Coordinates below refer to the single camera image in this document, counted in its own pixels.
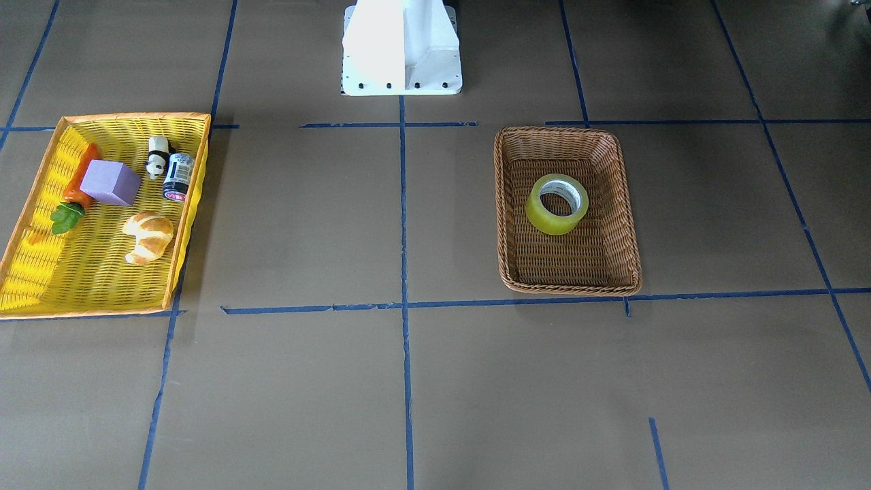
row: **bread roll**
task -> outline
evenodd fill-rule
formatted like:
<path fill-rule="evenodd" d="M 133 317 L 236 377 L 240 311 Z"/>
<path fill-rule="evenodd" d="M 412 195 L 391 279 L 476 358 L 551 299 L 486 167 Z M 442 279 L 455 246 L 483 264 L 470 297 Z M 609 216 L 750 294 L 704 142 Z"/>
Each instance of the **bread roll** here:
<path fill-rule="evenodd" d="M 131 216 L 121 231 L 136 236 L 136 246 L 124 258 L 138 265 L 158 260 L 172 240 L 172 222 L 152 211 Z"/>

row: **wicker basket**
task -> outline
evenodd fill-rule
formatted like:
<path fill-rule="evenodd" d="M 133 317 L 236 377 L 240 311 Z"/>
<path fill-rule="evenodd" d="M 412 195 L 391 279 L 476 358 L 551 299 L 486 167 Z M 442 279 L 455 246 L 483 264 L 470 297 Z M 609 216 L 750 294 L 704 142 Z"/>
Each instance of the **wicker basket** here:
<path fill-rule="evenodd" d="M 506 127 L 496 135 L 494 160 L 499 274 L 506 286 L 575 296 L 638 292 L 641 261 L 623 154 L 612 134 Z M 546 174 L 567 174 L 590 196 L 586 216 L 566 235 L 546 235 L 526 217 L 532 186 Z M 569 204 L 555 195 L 546 194 L 543 202 L 551 212 L 569 213 Z"/>
<path fill-rule="evenodd" d="M 0 262 L 0 317 L 56 317 L 151 313 L 167 310 L 179 279 L 193 217 L 206 175 L 211 116 L 190 112 L 135 112 L 60 119 Z M 148 138 L 166 136 L 195 158 L 184 203 L 163 198 L 163 180 L 145 171 Z M 95 203 L 71 231 L 52 235 L 49 216 L 61 201 L 79 158 L 95 143 L 106 160 L 122 161 L 143 177 L 133 206 Z M 124 260 L 130 216 L 155 211 L 169 218 L 174 237 L 157 261 Z"/>

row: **yellow basket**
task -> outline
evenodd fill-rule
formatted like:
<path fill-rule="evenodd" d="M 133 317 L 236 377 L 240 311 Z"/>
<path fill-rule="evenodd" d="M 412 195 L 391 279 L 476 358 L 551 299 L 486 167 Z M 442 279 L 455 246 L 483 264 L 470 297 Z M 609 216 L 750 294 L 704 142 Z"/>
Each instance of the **yellow basket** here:
<path fill-rule="evenodd" d="M 169 309 L 206 176 L 210 123 L 209 114 L 196 112 L 61 118 L 0 262 L 0 317 Z M 166 136 L 176 151 L 195 155 L 184 203 L 164 199 L 163 179 L 148 178 L 145 163 L 151 136 Z M 136 200 L 131 207 L 94 202 L 73 230 L 52 235 L 49 216 L 90 143 L 99 147 L 103 159 L 124 162 L 142 177 Z M 121 227 L 142 211 L 162 214 L 172 221 L 175 233 L 162 257 L 138 266 L 125 262 L 135 239 L 121 233 Z"/>

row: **toy carrot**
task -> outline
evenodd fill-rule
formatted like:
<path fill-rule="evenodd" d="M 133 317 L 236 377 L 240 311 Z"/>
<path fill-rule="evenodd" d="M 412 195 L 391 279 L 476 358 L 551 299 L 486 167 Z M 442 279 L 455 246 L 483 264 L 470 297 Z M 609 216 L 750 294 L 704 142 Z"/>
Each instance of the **toy carrot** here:
<path fill-rule="evenodd" d="M 54 224 L 51 225 L 52 235 L 61 235 L 70 231 L 76 226 L 78 220 L 84 216 L 84 210 L 93 204 L 94 199 L 88 194 L 82 192 L 82 180 L 84 173 L 88 171 L 88 166 L 91 160 L 98 160 L 100 151 L 97 145 L 91 143 L 85 148 L 81 159 L 78 161 L 78 167 L 70 179 L 70 183 L 66 185 L 62 194 L 61 202 L 54 213 L 51 213 L 51 220 Z"/>

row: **purple cube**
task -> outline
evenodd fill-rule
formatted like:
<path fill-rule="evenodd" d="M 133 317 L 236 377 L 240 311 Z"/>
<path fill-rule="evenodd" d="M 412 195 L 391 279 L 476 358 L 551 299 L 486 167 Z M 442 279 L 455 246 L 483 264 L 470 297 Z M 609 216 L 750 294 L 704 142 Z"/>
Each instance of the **purple cube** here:
<path fill-rule="evenodd" d="M 105 204 L 132 206 L 142 178 L 120 161 L 91 160 L 82 192 Z"/>

